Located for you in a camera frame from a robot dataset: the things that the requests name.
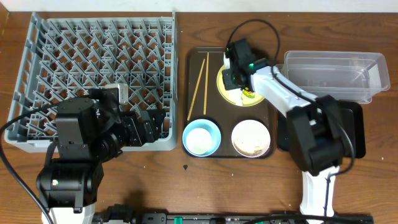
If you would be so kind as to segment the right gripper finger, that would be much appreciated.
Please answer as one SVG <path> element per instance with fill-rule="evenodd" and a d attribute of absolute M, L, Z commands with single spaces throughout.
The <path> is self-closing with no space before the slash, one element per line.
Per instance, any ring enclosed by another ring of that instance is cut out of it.
<path fill-rule="evenodd" d="M 224 69 L 222 71 L 222 80 L 225 90 L 236 89 L 236 82 L 234 80 L 234 74 L 230 69 Z"/>
<path fill-rule="evenodd" d="M 240 88 L 242 90 L 252 91 L 251 76 L 250 75 L 245 75 L 245 74 L 238 75 L 238 83 L 239 83 L 239 86 L 240 86 Z"/>

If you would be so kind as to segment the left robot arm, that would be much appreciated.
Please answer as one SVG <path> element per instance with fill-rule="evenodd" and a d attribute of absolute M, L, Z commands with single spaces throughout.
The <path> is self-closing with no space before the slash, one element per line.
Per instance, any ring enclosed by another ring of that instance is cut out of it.
<path fill-rule="evenodd" d="M 122 112 L 113 97 L 73 98 L 58 106 L 58 139 L 47 149 L 37 177 L 40 201 L 54 223 L 91 223 L 103 163 L 160 137 L 166 112 L 145 110 L 142 119 Z"/>

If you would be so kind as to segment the white napkin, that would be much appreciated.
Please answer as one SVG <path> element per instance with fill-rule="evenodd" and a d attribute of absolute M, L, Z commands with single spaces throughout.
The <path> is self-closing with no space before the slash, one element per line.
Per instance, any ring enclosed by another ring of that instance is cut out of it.
<path fill-rule="evenodd" d="M 226 56 L 226 53 L 223 54 L 223 64 L 225 69 L 230 69 L 230 59 Z"/>

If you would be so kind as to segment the green orange snack wrapper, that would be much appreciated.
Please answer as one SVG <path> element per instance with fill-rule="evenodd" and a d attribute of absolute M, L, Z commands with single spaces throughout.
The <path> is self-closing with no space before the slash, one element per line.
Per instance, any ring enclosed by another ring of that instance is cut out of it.
<path fill-rule="evenodd" d="M 255 93 L 253 93 L 249 90 L 246 90 L 246 89 L 243 90 L 243 95 L 248 98 L 255 98 Z"/>

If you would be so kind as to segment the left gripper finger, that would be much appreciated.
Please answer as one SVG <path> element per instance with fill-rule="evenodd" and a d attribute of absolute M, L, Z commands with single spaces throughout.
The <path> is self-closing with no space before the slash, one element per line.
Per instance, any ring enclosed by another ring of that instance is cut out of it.
<path fill-rule="evenodd" d="M 146 142 L 155 142 L 160 138 L 161 134 L 161 125 L 162 123 L 160 121 L 154 121 L 154 120 L 144 120 L 143 121 L 143 127 L 144 127 L 144 138 Z"/>
<path fill-rule="evenodd" d="M 137 119 L 137 125 L 161 126 L 164 119 L 165 110 L 163 109 L 142 110 Z"/>

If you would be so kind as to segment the white paper cup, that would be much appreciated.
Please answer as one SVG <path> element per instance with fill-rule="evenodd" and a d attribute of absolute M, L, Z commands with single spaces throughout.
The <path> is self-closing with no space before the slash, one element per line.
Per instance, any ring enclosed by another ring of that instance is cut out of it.
<path fill-rule="evenodd" d="M 204 128 L 195 128 L 188 132 L 185 144 L 192 154 L 202 156 L 211 148 L 211 134 Z"/>

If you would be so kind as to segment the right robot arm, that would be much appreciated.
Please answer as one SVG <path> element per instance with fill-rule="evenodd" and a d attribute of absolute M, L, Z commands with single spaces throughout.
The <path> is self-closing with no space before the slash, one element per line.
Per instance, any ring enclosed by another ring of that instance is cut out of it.
<path fill-rule="evenodd" d="M 246 39 L 228 42 L 223 85 L 263 96 L 286 119 L 289 154 L 302 171 L 300 213 L 307 223 L 330 223 L 334 182 L 344 157 L 355 149 L 343 126 L 340 106 L 330 95 L 318 97 L 284 77 L 266 58 L 257 58 Z"/>

